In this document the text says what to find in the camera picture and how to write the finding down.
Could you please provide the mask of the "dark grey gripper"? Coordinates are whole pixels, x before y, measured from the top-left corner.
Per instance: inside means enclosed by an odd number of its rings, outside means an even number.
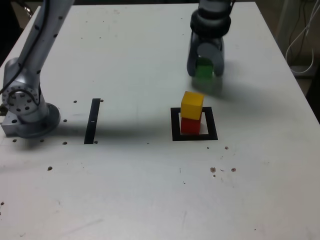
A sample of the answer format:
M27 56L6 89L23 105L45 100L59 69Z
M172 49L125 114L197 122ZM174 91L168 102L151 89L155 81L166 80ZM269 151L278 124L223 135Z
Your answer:
M186 69L189 76L194 77L197 69L198 57L210 60L213 73L221 77L225 69L225 45L223 38L201 37L191 32Z

